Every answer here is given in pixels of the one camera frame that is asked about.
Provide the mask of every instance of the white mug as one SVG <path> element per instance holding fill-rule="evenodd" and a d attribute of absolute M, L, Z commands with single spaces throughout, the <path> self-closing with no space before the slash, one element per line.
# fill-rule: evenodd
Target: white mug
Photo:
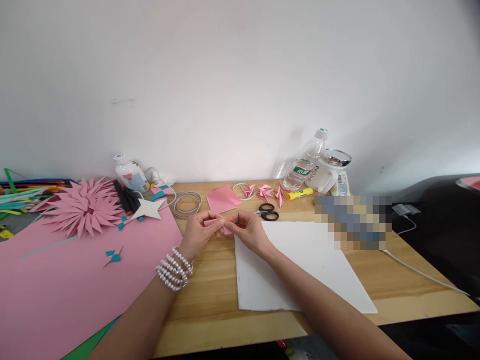
<path fill-rule="evenodd" d="M 337 181 L 339 172 L 343 171 L 350 161 L 352 158 L 347 153 L 326 149 L 306 178 L 305 185 L 317 190 L 319 194 L 328 193 Z"/>

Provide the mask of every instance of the hand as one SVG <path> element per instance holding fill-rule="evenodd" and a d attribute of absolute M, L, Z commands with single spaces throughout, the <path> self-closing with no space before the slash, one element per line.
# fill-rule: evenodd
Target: hand
<path fill-rule="evenodd" d="M 260 217 L 254 213 L 239 210 L 226 218 L 225 227 L 261 258 L 274 248 L 265 233 Z"/>
<path fill-rule="evenodd" d="M 204 227 L 204 221 L 211 219 L 219 220 Z M 225 219 L 217 212 L 207 210 L 191 215 L 186 221 L 185 233 L 178 251 L 191 263 L 213 234 L 216 233 L 217 237 L 223 234 L 224 224 Z"/>

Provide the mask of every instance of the white bottle cap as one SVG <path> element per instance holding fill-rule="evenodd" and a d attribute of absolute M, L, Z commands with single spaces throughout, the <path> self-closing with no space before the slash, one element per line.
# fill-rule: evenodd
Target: white bottle cap
<path fill-rule="evenodd" d="M 319 128 L 315 133 L 315 137 L 317 139 L 323 139 L 323 140 L 328 139 L 329 135 L 330 135 L 329 131 L 323 127 Z"/>
<path fill-rule="evenodd" d="M 113 157 L 113 159 L 120 165 L 129 162 L 128 159 L 125 157 L 125 154 L 117 154 Z"/>

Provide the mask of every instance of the scissors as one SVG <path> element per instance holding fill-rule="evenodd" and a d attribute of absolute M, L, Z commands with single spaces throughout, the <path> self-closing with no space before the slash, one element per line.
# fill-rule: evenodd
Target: scissors
<path fill-rule="evenodd" d="M 260 205 L 260 207 L 258 208 L 258 211 L 254 212 L 254 214 L 258 214 L 258 216 L 262 217 L 262 219 L 266 221 L 277 221 L 280 215 L 278 212 L 274 210 L 275 210 L 275 206 L 273 206 L 271 203 L 266 202 Z"/>

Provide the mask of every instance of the cup lid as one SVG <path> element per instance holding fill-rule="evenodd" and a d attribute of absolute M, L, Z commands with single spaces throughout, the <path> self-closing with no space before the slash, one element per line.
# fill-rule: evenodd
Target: cup lid
<path fill-rule="evenodd" d="M 326 149 L 323 152 L 321 159 L 328 164 L 338 167 L 346 167 L 352 161 L 352 157 L 346 152 L 332 148 Z"/>

